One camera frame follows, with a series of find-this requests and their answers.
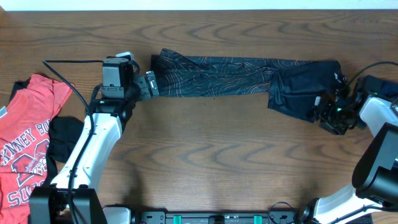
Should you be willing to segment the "black orange-patterned jersey shirt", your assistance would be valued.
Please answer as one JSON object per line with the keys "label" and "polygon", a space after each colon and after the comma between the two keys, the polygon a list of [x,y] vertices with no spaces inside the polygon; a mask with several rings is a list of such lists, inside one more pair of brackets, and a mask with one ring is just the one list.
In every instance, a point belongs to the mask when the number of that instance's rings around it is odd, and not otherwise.
{"label": "black orange-patterned jersey shirt", "polygon": [[347,84],[336,60],[184,56],[162,49],[152,55],[159,95],[215,97],[267,93],[268,108],[314,122],[324,95]]}

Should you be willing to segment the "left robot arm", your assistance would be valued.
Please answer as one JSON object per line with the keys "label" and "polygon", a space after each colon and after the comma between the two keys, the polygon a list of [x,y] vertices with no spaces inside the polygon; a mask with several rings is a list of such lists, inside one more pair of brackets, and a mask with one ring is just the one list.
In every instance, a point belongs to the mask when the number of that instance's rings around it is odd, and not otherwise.
{"label": "left robot arm", "polygon": [[83,131],[64,168],[48,187],[36,187],[29,200],[31,223],[139,223],[122,205],[102,207],[96,190],[108,157],[139,101],[159,95],[153,71],[140,74],[133,59],[101,61],[103,82],[84,101]]}

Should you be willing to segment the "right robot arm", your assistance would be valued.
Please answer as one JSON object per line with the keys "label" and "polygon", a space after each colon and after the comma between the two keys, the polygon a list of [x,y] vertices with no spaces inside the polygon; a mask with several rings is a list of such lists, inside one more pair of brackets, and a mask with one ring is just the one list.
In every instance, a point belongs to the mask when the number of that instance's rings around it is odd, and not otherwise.
{"label": "right robot arm", "polygon": [[334,135],[368,128],[373,140],[354,168],[351,183],[316,198],[296,223],[348,223],[373,212],[397,211],[397,84],[374,76],[358,79],[352,95],[323,97],[320,127]]}

